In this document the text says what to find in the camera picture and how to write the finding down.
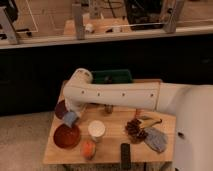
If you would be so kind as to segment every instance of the green box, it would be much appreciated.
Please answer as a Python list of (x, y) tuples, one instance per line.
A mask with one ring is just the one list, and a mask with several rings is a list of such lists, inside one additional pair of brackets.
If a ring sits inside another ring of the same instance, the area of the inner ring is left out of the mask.
[(93, 84), (132, 83), (133, 79), (128, 69), (92, 71)]

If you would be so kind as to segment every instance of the metal frame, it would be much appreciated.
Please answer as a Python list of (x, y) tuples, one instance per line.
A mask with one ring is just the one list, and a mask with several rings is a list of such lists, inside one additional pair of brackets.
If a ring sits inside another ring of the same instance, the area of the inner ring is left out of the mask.
[(6, 7), (0, 7), (0, 25), (2, 26), (9, 43), (12, 45), (19, 44), (18, 35), (13, 27), (10, 17), (7, 14)]

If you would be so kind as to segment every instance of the plastic cup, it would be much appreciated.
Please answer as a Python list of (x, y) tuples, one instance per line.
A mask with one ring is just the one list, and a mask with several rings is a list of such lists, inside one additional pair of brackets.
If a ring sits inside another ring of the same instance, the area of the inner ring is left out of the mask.
[(88, 126), (89, 134), (93, 141), (100, 142), (102, 140), (103, 135), (105, 134), (105, 125), (103, 122), (94, 120), (90, 122)]

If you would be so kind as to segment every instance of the wooden table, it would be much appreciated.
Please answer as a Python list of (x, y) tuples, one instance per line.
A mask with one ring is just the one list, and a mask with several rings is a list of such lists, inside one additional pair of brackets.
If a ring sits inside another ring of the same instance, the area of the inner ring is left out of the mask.
[[(59, 101), (63, 100), (62, 92)], [(144, 142), (140, 144), (131, 144), (132, 162), (168, 162), (173, 159), (175, 117), (172, 115), (161, 114), (158, 112), (143, 111), (149, 116), (160, 117), (163, 122), (155, 125), (157, 129), (166, 133), (168, 144), (165, 152), (158, 154), (151, 150)], [(46, 151), (44, 154), (44, 164), (80, 164), (80, 163), (118, 163), (120, 162), (120, 144), (123, 142), (130, 143), (124, 132), (127, 121), (135, 115), (135, 109), (125, 107), (114, 107), (113, 113), (106, 114), (103, 105), (88, 105), (82, 118), (79, 120), (81, 130), (80, 143), (73, 149), (62, 149), (55, 145), (53, 135), (56, 128), (62, 124), (62, 121), (54, 116)], [(104, 122), (106, 133), (102, 142), (97, 143), (96, 154), (90, 161), (86, 161), (80, 155), (80, 146), (83, 140), (89, 139), (87, 130), (88, 124), (98, 119)]]
[[(94, 26), (94, 34), (104, 34), (107, 30), (115, 25), (121, 26), (122, 32), (131, 32), (127, 19), (121, 18), (105, 18), (105, 19), (87, 19), (83, 20), (84, 26), (88, 23)], [(74, 36), (75, 26), (73, 20), (67, 20), (64, 27), (64, 35)]]

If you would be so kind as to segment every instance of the orange bowl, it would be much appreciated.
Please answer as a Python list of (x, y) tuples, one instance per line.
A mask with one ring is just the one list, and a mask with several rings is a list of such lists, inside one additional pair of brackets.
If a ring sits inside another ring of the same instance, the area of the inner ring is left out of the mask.
[(72, 128), (65, 124), (60, 125), (53, 136), (55, 144), (60, 148), (73, 148), (80, 140), (80, 129), (77, 125)]

